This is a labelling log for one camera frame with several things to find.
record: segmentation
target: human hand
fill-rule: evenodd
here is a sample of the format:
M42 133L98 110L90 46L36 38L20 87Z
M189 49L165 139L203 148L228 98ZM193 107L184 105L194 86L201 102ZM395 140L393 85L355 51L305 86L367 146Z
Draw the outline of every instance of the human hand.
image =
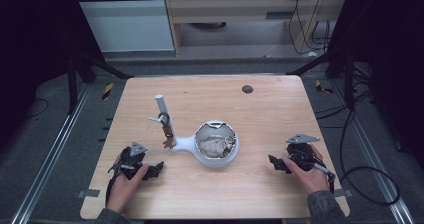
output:
M318 152L315 146L311 144L311 148L315 156L322 160L322 155ZM327 175L323 171L315 167L309 171L304 171L294 161L288 158L283 158L283 161L287 168L289 168L290 171L292 171L297 179L302 183L302 186L308 195L317 191L328 191L330 189Z
M131 180L128 180L124 173L119 174L115 183L112 186L110 192L109 201L107 203L107 209L112 210L116 213L122 214L130 201L131 197L137 190L141 179L146 175L149 165L144 164Z

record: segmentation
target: gray carpet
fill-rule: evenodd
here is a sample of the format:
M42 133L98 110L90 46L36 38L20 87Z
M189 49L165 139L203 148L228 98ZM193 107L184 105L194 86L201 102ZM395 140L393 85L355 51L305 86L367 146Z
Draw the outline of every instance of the gray carpet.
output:
M184 63L150 62L143 63L143 65L116 63L115 66L129 74L140 76L160 74L281 74L292 71L306 61L292 59L289 62L291 65L281 65L279 59L259 58L253 60L229 59L222 63L218 63L216 60ZM79 215L83 200L76 195L78 191L89 186L91 175L103 146L102 139L107 136L107 130L105 130L107 128L104 127L110 126L111 121L108 118L113 117L125 85L124 80L114 78L100 70L97 71L99 77L94 84L90 85L88 100L31 215L31 221L34 223L84 222ZM318 78L322 76L319 70L308 75L303 77L303 81L314 111L322 111L342 105L336 94L328 94L315 88L315 78L311 78L311 76ZM324 88L333 88L332 82L322 78L321 80ZM110 82L114 83L111 95L108 100L102 100L105 86ZM366 90L366 86L359 86L358 94ZM13 149L1 155L0 195L2 201L0 219L4 222L13 217L25 197L66 118L67 95L66 76L60 76L41 85L37 92L37 98L40 98L40 100L34 102L33 108L28 113L28 119L17 131L13 139ZM361 123L363 123L379 158L400 186L402 198L415 222L424 223L424 213L421 212L421 210L424 210L424 200L421 195L424 193L423 170L419 168L411 155L396 151L394 138L376 106L370 103L370 98L357 102L356 110L356 116L362 120ZM324 114L326 113L317 113L316 115L319 117ZM342 175L338 153L342 129L329 127L342 126L346 117L346 113L341 112L331 118L319 120L323 138L327 143L339 177ZM348 128L343 145L344 163L347 169L358 165L367 165L363 151L358 145L357 136L351 128ZM368 195L384 201L373 173L360 171L352 174L351 179ZM343 187L351 189L348 183L343 183ZM348 198L348 203L351 209L349 220L352 223L396 223L390 207L372 204L357 193ZM289 220L290 222L302 223L304 220Z

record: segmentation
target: sleeve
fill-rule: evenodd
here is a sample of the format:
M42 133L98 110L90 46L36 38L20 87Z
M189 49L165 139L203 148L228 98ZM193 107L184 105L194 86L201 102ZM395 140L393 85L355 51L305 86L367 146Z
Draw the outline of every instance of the sleeve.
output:
M131 222L124 216L106 208L104 208L100 212L95 222L95 224L113 224L113 223L131 224Z
M314 192L308 196L307 201L313 224L347 223L347 218L330 191Z

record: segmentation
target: table top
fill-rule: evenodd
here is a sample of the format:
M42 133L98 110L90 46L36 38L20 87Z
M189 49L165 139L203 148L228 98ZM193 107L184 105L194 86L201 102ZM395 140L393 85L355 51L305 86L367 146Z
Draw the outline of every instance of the table top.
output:
M252 93L242 87L250 85ZM155 95L162 94L177 136L191 136L206 121L222 120L238 135L240 151L223 168L210 168L191 153L163 147ZM104 207L109 168L137 141L148 151L143 163L165 165L158 178L142 181L125 212L130 219L250 219L309 216L306 193L294 175L276 171L268 155L287 156L286 139L297 133L320 137L314 146L335 173L328 150L298 76L173 76L127 81L81 209L95 219ZM335 189L340 188L338 179ZM336 198L346 215L345 197Z

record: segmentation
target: wall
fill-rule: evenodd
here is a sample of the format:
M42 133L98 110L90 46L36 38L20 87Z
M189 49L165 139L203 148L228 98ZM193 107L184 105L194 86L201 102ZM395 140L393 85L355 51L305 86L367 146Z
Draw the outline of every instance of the wall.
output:
M81 3L103 53L174 51L164 1Z

